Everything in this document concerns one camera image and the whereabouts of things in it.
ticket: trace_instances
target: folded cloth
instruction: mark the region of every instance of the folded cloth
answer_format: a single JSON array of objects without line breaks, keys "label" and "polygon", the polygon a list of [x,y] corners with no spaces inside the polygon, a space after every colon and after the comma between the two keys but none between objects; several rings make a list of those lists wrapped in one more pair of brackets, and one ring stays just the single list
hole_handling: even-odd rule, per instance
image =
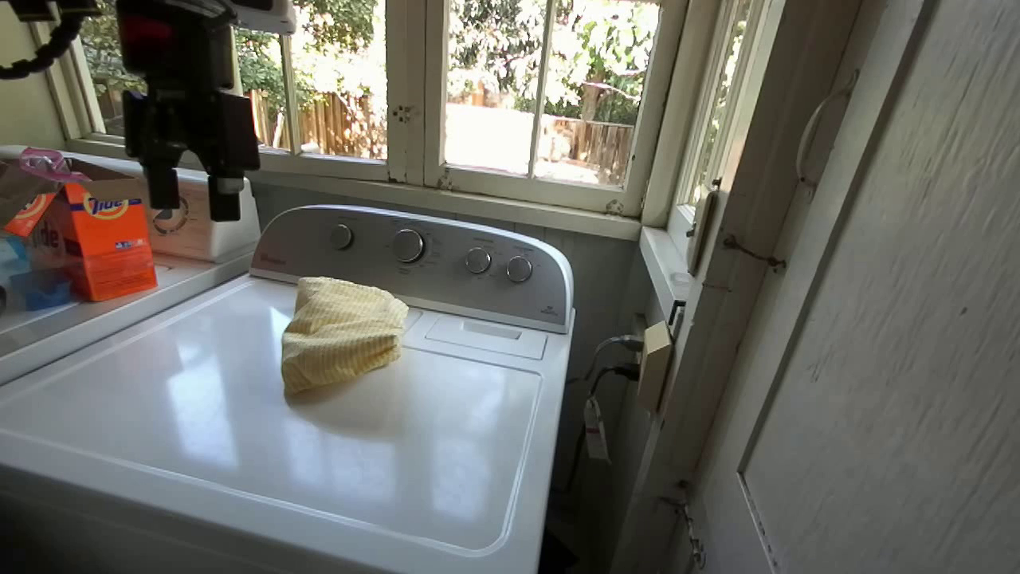
[{"label": "folded cloth", "polygon": [[299,276],[285,328],[285,391],[311,397],[346,386],[398,357],[409,305],[385,289]]}]

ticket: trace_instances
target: washing machine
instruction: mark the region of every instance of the washing machine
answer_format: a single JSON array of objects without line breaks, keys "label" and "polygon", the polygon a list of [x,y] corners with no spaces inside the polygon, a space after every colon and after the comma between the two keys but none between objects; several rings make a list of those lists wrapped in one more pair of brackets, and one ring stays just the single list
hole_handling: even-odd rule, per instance
[{"label": "washing machine", "polygon": [[[297,276],[406,299],[398,359],[286,402]],[[245,276],[0,386],[0,560],[537,572],[570,336],[570,265],[540,239],[286,209]]]}]

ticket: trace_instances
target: yellow cloth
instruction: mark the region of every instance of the yellow cloth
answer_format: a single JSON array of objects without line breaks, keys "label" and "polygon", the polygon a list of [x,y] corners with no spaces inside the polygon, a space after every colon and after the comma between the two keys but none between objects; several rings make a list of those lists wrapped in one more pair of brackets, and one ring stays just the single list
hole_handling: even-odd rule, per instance
[{"label": "yellow cloth", "polygon": [[385,289],[299,276],[285,328],[285,391],[311,397],[346,386],[398,357],[409,305]]}]

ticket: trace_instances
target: orange box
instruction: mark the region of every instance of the orange box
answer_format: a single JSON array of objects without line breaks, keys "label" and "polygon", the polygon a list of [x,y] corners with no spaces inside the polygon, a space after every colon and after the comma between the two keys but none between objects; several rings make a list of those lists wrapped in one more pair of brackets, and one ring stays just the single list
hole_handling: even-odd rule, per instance
[{"label": "orange box", "polygon": [[66,273],[83,299],[114,299],[156,288],[150,218],[139,199],[102,201],[65,182],[47,208],[70,258]]}]

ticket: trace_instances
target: appliance top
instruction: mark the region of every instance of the appliance top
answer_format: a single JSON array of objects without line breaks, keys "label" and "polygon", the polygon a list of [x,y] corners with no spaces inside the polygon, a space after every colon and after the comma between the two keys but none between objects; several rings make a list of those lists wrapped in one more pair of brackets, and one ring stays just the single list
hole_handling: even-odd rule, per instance
[{"label": "appliance top", "polygon": [[307,204],[269,224],[256,276],[346,276],[413,305],[508,325],[567,332],[574,273],[567,258],[496,228],[382,208]]}]

